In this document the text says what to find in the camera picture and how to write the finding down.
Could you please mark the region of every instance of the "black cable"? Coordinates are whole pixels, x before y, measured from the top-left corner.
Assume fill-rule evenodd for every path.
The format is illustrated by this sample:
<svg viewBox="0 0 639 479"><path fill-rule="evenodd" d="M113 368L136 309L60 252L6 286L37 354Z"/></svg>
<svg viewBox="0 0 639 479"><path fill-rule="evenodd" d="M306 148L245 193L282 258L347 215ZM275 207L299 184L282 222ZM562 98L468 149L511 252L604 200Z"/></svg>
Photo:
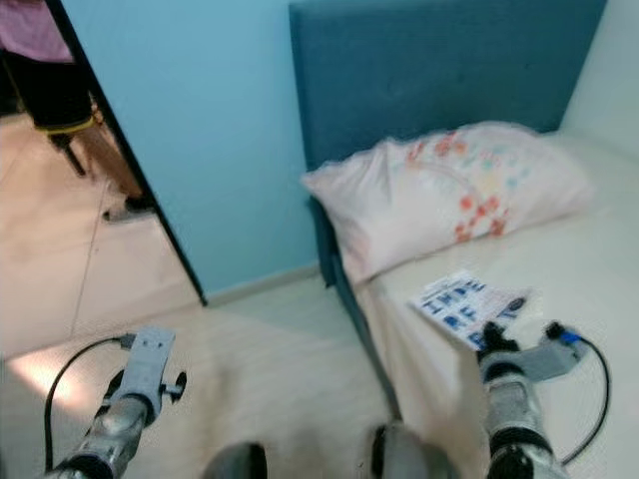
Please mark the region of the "black cable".
<svg viewBox="0 0 639 479"><path fill-rule="evenodd" d="M603 426L603 423L606 420L606 416L608 415L608 408L610 406L611 380L610 380L610 369L608 367L608 363L606 362L606 358L604 357L603 353L599 350L599 348L595 346L592 342L590 342L588 339L580 337L580 340L586 343L588 346L590 346L590 348L593 351L595 351L595 354L597 354L597 357L599 357L599 361L601 361L601 366L603 367L603 374L604 374L604 380L605 380L605 392L604 392L603 406L601 406L601 411L599 412L599 417L597 419L597 422L595 423L594 427L590 430L586 438L581 442L581 444L579 444L570 454L568 454L566 457L564 457L561 460L562 466L567 466L573 460L575 460L592 443L595 437L597 437L597 434L599 434L599 431L601 430L601 427Z"/></svg>
<svg viewBox="0 0 639 479"><path fill-rule="evenodd" d="M69 359L58 375L53 380L53 384L49 388L49 392L47 393L47 399L44 403L44 453L45 453L45 474L51 472L53 469L53 436L51 434L51 408L53 407L53 395L56 392L56 387L58 387L58 383L60 379L62 379L62 375L69 369L71 364L78 359L82 354L87 352L94 347L100 346L102 344L106 344L108 342L120 342L122 337L108 337L106 339L100 339L99 341L92 342L88 346L83 347L78 352L76 352L71 359Z"/></svg>

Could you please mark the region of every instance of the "black shorts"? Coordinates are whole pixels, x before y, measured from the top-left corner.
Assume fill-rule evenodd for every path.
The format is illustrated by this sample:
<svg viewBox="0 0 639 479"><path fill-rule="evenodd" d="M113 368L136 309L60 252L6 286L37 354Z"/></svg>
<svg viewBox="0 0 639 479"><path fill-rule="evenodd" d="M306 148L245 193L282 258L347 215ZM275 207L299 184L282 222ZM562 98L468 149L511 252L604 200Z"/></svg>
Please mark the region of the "black shorts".
<svg viewBox="0 0 639 479"><path fill-rule="evenodd" d="M9 75L36 128L72 129L91 120L91 98L74 63L38 62L2 52Z"/></svg>

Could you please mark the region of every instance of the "white floor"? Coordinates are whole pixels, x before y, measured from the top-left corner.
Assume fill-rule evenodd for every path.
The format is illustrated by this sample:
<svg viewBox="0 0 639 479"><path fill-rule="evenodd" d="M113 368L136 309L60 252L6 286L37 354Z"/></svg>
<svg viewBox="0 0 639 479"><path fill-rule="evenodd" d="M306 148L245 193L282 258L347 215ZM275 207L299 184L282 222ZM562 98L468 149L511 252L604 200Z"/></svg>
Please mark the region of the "white floor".
<svg viewBox="0 0 639 479"><path fill-rule="evenodd" d="M319 277L149 322L175 330L166 377L186 370L189 382L182 401L165 402L145 431L127 478L196 478L217 451L241 440L266 445L269 477L362 477L367 433L387 411L346 313ZM0 450L9 479L42 471L47 388L87 341L5 364ZM54 407L56 460L84 434L125 361L126 353L106 346L69 369Z"/></svg>
<svg viewBox="0 0 639 479"><path fill-rule="evenodd" d="M77 178L27 117L0 125L5 357L197 302L157 219L105 225L117 197Z"/></svg>

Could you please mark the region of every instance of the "person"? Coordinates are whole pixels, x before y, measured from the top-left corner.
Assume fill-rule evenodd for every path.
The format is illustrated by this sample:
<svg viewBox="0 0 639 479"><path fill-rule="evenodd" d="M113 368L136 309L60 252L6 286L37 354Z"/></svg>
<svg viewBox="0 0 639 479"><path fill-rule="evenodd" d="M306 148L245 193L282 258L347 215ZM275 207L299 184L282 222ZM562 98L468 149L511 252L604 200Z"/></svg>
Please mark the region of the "person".
<svg viewBox="0 0 639 479"><path fill-rule="evenodd" d="M0 50L35 128L70 135L126 195L122 205L103 213L105 221L150 212L153 204L127 162L94 124L86 77L44 0L0 0Z"/></svg>

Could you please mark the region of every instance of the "black door frame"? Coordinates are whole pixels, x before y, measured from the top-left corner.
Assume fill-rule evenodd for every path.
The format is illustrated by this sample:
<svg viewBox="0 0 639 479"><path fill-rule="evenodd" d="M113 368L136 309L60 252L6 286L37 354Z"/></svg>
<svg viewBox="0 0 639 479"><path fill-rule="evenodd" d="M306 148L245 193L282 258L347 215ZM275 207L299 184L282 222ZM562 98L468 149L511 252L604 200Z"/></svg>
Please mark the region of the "black door frame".
<svg viewBox="0 0 639 479"><path fill-rule="evenodd" d="M156 209L158 219L160 220L160 224L162 225L162 228L164 228L164 231L166 232L167 237L169 237L169 241L171 242L173 249L178 255L178 258L180 259L180 263L182 264L182 267L187 272L187 276L189 277L189 280L191 281L191 284L193 285L193 288L196 291L198 298L200 299L200 303L202 304L202 306L206 306L208 304L208 301L204 295L204 291L202 290L202 285L200 284L200 280L196 276L193 268L191 267L191 264L189 263L189 259L184 254L184 251L182 250L182 247L180 246L180 242L178 241L178 238L173 233L173 230L171 229L171 225L169 224L167 217L164 214L164 211L162 210L162 206L158 203L156 196L153 193L153 190L151 189L149 183L147 182L147 179L144 176L144 173L142 172L142 169L140 168L140 164L138 163L138 160L136 159L136 156L133 153L133 150L131 149L129 142L127 141L127 137L125 136L124 132L120 128L120 124L118 123L118 120L115 114L113 113L113 110L111 109L111 105L109 104L109 101L107 100L107 97L105 96L104 91L102 90L102 87L100 86L100 82L98 81L98 78L96 77L96 74L93 71L91 62L89 62L89 59L87 58L84 52L84 49L82 48L80 40L78 39L78 36L76 35L76 31L73 28L73 24L71 23L71 20L69 19L69 16L67 15L67 11L65 10L64 5L62 4L62 0L45 0L45 1L47 3L47 6L49 7L49 10L51 11L51 15L53 16L53 19L58 25L58 29L60 30L62 37L67 43L69 50L71 50L71 53L76 61L76 64L78 64L86 72L91 94L93 95L96 103L98 104L98 107L100 108L100 111L102 112L102 115L104 116L104 119L107 122L107 125L109 126L109 128L111 129L111 132L115 136L118 146L120 147L120 151L122 155L124 156L124 159L126 160L126 162L129 164L129 167L131 168L131 171L133 172L134 177L136 178L138 184L140 185L140 188L142 188L142 191L145 193L145 195L148 195L149 198L151 199Z"/></svg>

